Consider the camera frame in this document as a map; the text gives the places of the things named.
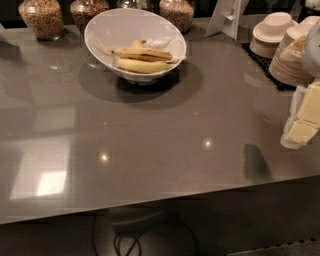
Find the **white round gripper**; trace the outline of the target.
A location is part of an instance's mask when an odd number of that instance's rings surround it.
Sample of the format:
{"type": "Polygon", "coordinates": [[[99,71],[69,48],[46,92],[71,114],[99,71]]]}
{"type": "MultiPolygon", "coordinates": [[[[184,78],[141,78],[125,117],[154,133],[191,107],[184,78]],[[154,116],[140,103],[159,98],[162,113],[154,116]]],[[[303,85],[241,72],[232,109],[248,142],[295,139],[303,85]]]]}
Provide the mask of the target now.
{"type": "MultiPolygon", "coordinates": [[[[304,69],[313,77],[320,77],[320,21],[309,30],[302,52],[304,69]]],[[[293,93],[289,118],[280,139],[282,146],[299,149],[320,129],[320,83],[307,88],[298,86],[293,93]]]]}

